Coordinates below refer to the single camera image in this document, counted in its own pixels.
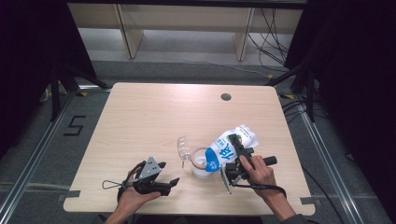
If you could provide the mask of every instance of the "wooden table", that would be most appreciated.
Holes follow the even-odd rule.
[[[223,93],[231,100],[221,99]],[[104,180],[121,182],[127,172],[149,156],[166,166],[156,181],[180,177],[169,196],[144,204],[138,214],[239,215],[273,214],[252,189],[233,188],[228,194],[219,173],[200,179],[184,169],[177,139],[186,135],[190,147],[209,146],[222,133],[246,124],[259,140],[253,155],[276,156],[276,183],[288,193],[296,213],[313,215],[311,197],[283,115],[272,87],[117,83],[114,85],[71,186],[80,190],[66,198],[68,212],[112,212],[117,188],[102,189]]]

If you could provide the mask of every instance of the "gray carpet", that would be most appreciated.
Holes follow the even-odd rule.
[[[93,65],[99,79],[110,85],[118,81],[262,85],[268,81],[268,78],[255,73],[211,64],[93,62]],[[238,68],[260,71],[265,75],[279,76],[282,74],[268,71],[259,66],[238,66]],[[292,79],[287,80],[279,84],[277,88],[287,88],[291,81]],[[78,78],[78,82],[90,84],[80,78]],[[108,92],[89,92],[85,97],[76,96],[73,99],[9,223],[89,223],[95,216],[92,213],[65,212],[63,196],[73,181],[108,95]],[[280,100],[282,105],[290,101]],[[363,220],[366,223],[390,223],[359,167],[345,157],[347,148],[344,146],[342,138],[337,135],[331,118],[324,118],[326,112],[321,103],[315,103],[314,108],[316,109],[316,125],[337,168],[346,181],[347,187],[355,197]],[[295,107],[287,114],[294,111],[296,111]],[[17,180],[24,164],[35,150],[40,136],[50,122],[50,113],[50,102],[43,103],[38,107],[31,122],[26,126],[26,131],[21,136],[20,142],[11,148],[0,161],[0,197],[2,200],[7,196],[9,183]],[[74,116],[85,116],[84,119],[76,119],[74,122],[83,125],[83,129],[78,136],[64,136],[65,133],[77,131],[68,128],[70,120]],[[344,222],[349,223],[302,117],[298,116],[293,119],[293,115],[290,115],[286,116],[286,119],[290,120],[290,133],[302,166],[329,194]],[[340,223],[322,190],[308,175],[306,175],[306,180],[311,194],[317,200],[317,212],[308,218],[319,223]],[[262,220],[263,223],[277,223],[273,216],[263,217]]]

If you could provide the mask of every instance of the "hand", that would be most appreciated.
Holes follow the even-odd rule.
[[[129,188],[125,189],[122,193],[116,210],[107,219],[106,224],[124,223],[128,217],[133,215],[144,203],[157,199],[161,196],[160,192],[139,194],[134,189],[134,187],[132,187],[132,183],[128,183],[127,187]]]
[[[276,186],[274,170],[265,164],[262,156],[254,156],[251,158],[254,167],[244,156],[240,156],[239,160],[249,175],[248,182],[250,184]],[[275,189],[254,189],[254,191],[264,199],[265,203],[268,204],[280,222],[296,215],[289,202],[280,191]]]

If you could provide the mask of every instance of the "sleeve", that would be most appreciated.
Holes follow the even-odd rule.
[[[306,224],[306,223],[308,223],[308,222],[305,220],[303,215],[299,214],[299,215],[295,215],[293,217],[289,217],[288,219],[284,220],[280,224]]]
[[[105,224],[107,218],[98,214],[93,221],[91,222],[91,224]]]

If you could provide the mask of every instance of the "gray floor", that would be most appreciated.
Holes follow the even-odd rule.
[[[119,31],[80,31],[97,76],[108,84],[131,81],[262,85],[268,81],[269,75],[281,74],[260,67],[259,52],[251,43],[245,60],[238,62],[234,55],[232,34],[146,31],[136,58],[128,60]],[[260,41],[261,37],[254,35],[254,38]],[[290,44],[291,36],[279,38],[285,46]],[[268,66],[279,66],[268,58],[262,58],[262,62]],[[279,91],[286,90],[291,82],[292,78],[276,88]],[[73,181],[108,95],[108,91],[90,91],[85,97],[73,98],[8,223],[89,223],[92,220],[95,214],[65,212],[63,198]],[[291,101],[280,100],[282,105]],[[1,200],[6,198],[12,184],[18,180],[24,165],[50,124],[50,107],[50,101],[47,101],[35,111],[19,144],[11,148],[0,161]],[[364,223],[391,223],[359,167],[345,157],[347,148],[337,135],[331,118],[327,117],[325,108],[320,102],[315,103],[314,108],[316,126]],[[304,117],[294,117],[296,114],[293,112],[298,112],[297,107],[289,110],[285,116],[302,166],[324,188],[345,223],[349,223],[318,149],[306,129]],[[76,131],[68,128],[74,116],[86,116],[85,119],[76,121],[84,126],[81,134],[64,136],[64,133]],[[308,175],[305,177],[317,208],[317,212],[308,218],[319,223],[340,223],[324,192]],[[262,220],[263,223],[276,223],[272,216],[263,217]]]

